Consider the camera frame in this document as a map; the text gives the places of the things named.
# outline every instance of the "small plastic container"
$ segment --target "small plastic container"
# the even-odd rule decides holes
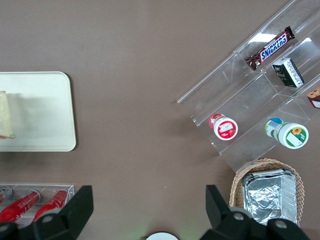
[[[7,185],[0,185],[0,204],[12,197],[12,189]]]
[[[210,117],[209,126],[214,131],[215,135],[224,141],[233,139],[238,133],[237,123],[220,113]]]
[[[308,129],[298,123],[284,122],[280,118],[272,118],[265,125],[265,132],[289,149],[303,147],[308,139]]]

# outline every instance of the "bread slice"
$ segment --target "bread slice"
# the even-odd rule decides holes
[[[12,127],[7,93],[0,91],[0,138],[16,138]]]
[[[320,95],[320,86],[315,88],[313,91],[309,92],[307,96],[311,99],[314,99]]]

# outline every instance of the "snickers bar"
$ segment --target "snickers bar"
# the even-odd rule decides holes
[[[246,62],[253,69],[256,70],[259,65],[261,65],[267,58],[272,56],[276,51],[282,48],[291,39],[294,39],[290,26],[284,29],[284,32],[278,34],[274,39],[272,39],[266,46],[260,49],[255,55],[249,57]]]

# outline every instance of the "wicker basket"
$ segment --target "wicker basket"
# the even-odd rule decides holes
[[[239,208],[244,207],[244,196],[243,196],[243,190],[241,185],[241,179],[245,174],[262,172],[262,171],[270,171],[270,170],[278,170],[283,168],[290,169],[295,174],[296,205],[297,205],[296,213],[297,213],[297,221],[300,222],[301,215],[304,208],[304,196],[305,196],[304,183],[302,182],[301,177],[299,176],[299,174],[296,172],[295,169],[293,169],[289,165],[286,165],[274,159],[269,159],[269,158],[258,159],[253,164],[245,168],[243,171],[235,175],[233,179],[232,187],[231,187],[231,193],[230,193],[230,201],[229,201],[230,207],[239,207]]]

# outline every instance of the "acrylic shelf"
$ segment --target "acrylic shelf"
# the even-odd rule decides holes
[[[36,190],[41,194],[39,202],[32,206],[25,214],[23,214],[16,223],[20,227],[29,225],[36,214],[48,200],[50,200],[59,190],[67,191],[67,197],[64,205],[75,195],[75,189],[73,185],[41,185],[41,184],[12,184],[1,183],[0,186],[9,186],[12,189],[12,197],[6,201],[0,203],[0,212],[15,202],[16,200],[24,197],[29,190]]]
[[[245,60],[287,26],[295,39],[252,70]],[[272,69],[282,58],[297,66],[304,79],[300,88],[285,86]],[[279,144],[265,133],[269,119],[306,124],[320,113],[307,97],[320,86],[319,73],[320,0],[292,0],[177,102],[237,172]],[[237,122],[235,138],[223,141],[215,135],[208,123],[216,113]]]

